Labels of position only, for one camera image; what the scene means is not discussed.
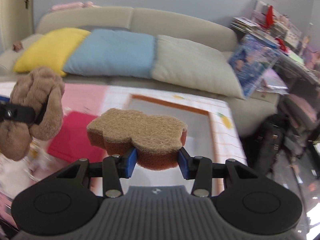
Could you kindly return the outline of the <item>brown plush toy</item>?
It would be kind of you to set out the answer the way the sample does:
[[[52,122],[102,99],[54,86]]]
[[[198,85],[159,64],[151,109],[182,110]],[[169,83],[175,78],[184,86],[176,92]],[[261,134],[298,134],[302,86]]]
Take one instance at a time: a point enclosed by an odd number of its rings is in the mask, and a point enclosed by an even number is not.
[[[9,98],[1,97],[1,153],[19,161],[33,139],[48,141],[61,129],[65,84],[48,67],[20,77]]]

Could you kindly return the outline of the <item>brown flower-shaped sponge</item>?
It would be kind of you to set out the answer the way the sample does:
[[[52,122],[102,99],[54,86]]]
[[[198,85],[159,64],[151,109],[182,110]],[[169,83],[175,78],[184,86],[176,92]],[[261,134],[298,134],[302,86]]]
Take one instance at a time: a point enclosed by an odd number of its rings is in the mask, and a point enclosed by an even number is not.
[[[140,166],[160,171],[177,166],[187,129],[173,116],[111,108],[87,125],[87,136],[92,146],[105,149],[109,156],[124,155],[134,147]]]

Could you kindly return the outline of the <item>orange cardboard box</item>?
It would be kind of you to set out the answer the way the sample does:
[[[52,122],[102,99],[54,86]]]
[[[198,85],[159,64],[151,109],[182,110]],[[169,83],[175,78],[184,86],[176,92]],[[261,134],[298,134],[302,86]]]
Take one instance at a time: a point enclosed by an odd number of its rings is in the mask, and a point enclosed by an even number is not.
[[[109,109],[111,108],[137,110],[147,115],[167,115],[178,118],[188,126],[183,147],[189,155],[192,157],[202,156],[213,162],[216,161],[217,140],[214,136],[213,118],[209,111],[139,94],[129,95],[123,107],[112,106]],[[179,185],[183,185],[187,191],[191,191],[193,185],[192,180],[183,178],[178,163],[176,167],[160,171],[149,170],[136,163],[131,178],[121,179],[120,182],[124,192],[127,192],[131,186]]]

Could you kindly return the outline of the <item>magenta box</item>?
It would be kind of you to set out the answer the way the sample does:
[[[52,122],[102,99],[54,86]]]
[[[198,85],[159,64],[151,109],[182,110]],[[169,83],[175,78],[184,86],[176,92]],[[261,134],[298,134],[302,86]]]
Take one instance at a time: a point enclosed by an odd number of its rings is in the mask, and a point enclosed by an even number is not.
[[[87,137],[87,125],[97,116],[76,111],[63,118],[59,133],[47,148],[47,153],[56,158],[73,163],[85,158],[92,163],[102,161],[105,151],[92,146]]]

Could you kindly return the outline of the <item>checkered lemon tablecloth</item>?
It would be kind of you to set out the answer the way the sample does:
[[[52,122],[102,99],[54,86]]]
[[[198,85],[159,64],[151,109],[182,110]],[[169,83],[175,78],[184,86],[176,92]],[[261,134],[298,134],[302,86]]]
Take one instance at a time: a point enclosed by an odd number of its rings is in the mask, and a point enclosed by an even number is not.
[[[217,140],[215,162],[223,163],[227,159],[233,158],[245,163],[246,158],[242,145],[232,119],[231,110],[226,102],[178,92],[108,86],[98,115],[112,106],[123,107],[131,94],[151,96],[209,111],[213,118],[214,136]],[[1,204],[9,205],[11,199],[21,191],[66,165],[66,161],[49,155],[47,144],[42,141],[35,142],[31,155],[23,160],[12,161],[1,157]]]

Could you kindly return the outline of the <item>black backpack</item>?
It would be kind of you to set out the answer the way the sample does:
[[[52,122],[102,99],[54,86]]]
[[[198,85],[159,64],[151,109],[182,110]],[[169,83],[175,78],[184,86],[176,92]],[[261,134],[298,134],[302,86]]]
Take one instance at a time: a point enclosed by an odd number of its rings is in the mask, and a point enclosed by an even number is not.
[[[274,166],[281,151],[294,156],[300,154],[298,133],[287,114],[274,114],[241,139],[247,164],[263,176],[274,179]]]

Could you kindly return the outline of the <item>pink mat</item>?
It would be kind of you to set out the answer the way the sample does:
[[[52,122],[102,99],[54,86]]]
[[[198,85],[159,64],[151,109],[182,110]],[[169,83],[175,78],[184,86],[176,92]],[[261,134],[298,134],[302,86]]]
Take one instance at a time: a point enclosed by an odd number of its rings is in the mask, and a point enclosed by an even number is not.
[[[64,115],[72,111],[98,115],[102,107],[108,86],[66,83],[62,97]]]

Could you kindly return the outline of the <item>yellow pillow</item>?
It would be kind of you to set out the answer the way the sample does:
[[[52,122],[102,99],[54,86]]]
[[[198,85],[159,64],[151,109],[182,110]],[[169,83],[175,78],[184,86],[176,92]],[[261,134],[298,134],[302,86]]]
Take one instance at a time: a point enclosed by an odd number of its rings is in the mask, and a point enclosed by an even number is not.
[[[61,77],[67,75],[64,65],[90,31],[61,28],[41,36],[26,49],[14,64],[13,71],[27,73],[38,67],[48,67]]]

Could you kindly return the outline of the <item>beige sofa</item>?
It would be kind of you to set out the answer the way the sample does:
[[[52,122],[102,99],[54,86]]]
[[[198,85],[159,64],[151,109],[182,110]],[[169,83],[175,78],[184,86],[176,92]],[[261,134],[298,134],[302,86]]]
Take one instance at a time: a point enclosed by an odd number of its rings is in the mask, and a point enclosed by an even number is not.
[[[134,33],[167,35],[197,42],[216,49],[224,60],[233,54],[237,45],[236,33],[222,25],[174,12],[145,8],[100,7],[51,12],[44,15],[36,32],[23,39],[27,48],[41,35],[63,27],[106,27],[124,28]],[[252,134],[269,116],[276,114],[279,95],[267,92],[253,92],[247,99],[240,96],[240,87],[232,81],[222,89],[209,83],[196,87],[195,83],[183,85],[165,81],[164,68],[156,71],[155,79],[137,77],[67,75],[65,81],[73,83],[96,83],[99,85],[126,86],[181,92],[219,99],[228,103],[233,120],[241,137]]]

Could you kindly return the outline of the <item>beige pillow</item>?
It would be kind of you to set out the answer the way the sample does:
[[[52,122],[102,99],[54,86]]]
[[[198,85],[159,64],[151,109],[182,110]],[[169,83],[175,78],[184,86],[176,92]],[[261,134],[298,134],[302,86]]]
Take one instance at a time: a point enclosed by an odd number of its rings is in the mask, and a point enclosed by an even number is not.
[[[231,98],[243,99],[242,87],[224,55],[190,40],[159,35],[153,79]]]

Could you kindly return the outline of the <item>blue pillow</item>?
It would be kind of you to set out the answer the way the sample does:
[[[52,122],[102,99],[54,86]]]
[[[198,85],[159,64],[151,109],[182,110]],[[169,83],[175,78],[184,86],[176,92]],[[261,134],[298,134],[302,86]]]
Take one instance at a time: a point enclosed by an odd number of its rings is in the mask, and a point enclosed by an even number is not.
[[[149,79],[157,38],[122,30],[95,29],[66,61],[63,71],[81,76],[128,76]]]

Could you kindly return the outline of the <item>pink plush on sofa back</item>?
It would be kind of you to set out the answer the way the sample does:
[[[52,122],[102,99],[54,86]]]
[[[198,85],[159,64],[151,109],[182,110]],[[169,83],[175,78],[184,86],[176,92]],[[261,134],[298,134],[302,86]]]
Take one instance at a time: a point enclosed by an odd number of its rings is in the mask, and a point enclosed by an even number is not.
[[[64,4],[57,4],[51,7],[50,11],[61,11],[61,10],[71,10],[71,9],[81,9],[81,8],[91,8],[91,7],[99,7],[95,5],[93,2],[72,2],[72,3],[64,3]]]

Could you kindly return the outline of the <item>cluttered desk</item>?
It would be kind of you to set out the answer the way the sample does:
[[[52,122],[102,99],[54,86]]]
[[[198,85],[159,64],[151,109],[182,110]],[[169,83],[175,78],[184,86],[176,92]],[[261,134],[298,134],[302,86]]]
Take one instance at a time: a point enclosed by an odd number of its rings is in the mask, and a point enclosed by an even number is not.
[[[270,45],[277,46],[283,54],[280,66],[295,79],[304,79],[314,87],[310,101],[319,110],[319,50],[313,49],[310,35],[302,32],[291,23],[289,17],[281,14],[270,4],[255,0],[255,6],[249,18],[238,16],[231,20],[230,26],[237,33],[238,39],[245,34],[255,35]]]

